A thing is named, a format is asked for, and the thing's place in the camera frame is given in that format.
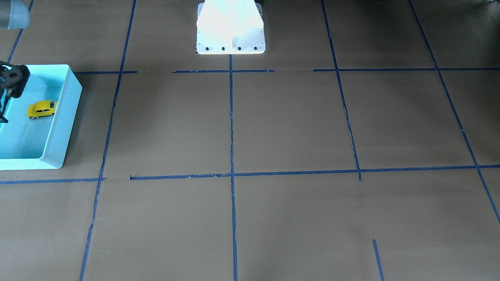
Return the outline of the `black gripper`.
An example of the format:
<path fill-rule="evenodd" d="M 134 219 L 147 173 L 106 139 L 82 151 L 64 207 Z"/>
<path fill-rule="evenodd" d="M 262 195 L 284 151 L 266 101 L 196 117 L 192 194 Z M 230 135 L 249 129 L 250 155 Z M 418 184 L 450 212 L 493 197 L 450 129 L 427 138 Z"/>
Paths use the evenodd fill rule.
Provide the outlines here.
<path fill-rule="evenodd" d="M 0 87 L 4 91 L 1 105 L 1 123 L 8 123 L 5 117 L 7 105 L 12 98 L 20 98 L 23 94 L 27 81 L 30 77 L 30 70 L 27 65 L 14 65 L 7 62 L 0 62 Z"/>

